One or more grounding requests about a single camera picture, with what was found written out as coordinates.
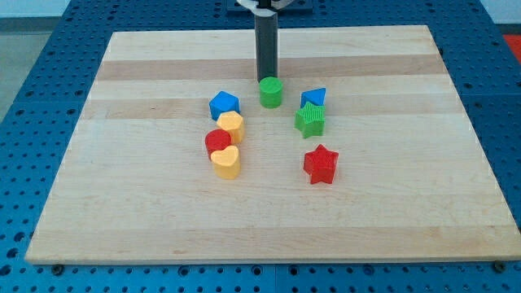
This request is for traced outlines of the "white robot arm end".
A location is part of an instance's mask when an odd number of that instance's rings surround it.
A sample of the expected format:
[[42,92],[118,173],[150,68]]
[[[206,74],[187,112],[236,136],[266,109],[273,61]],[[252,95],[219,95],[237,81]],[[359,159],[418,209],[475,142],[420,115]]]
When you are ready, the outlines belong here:
[[237,0],[236,2],[254,16],[270,17],[291,5],[294,0]]

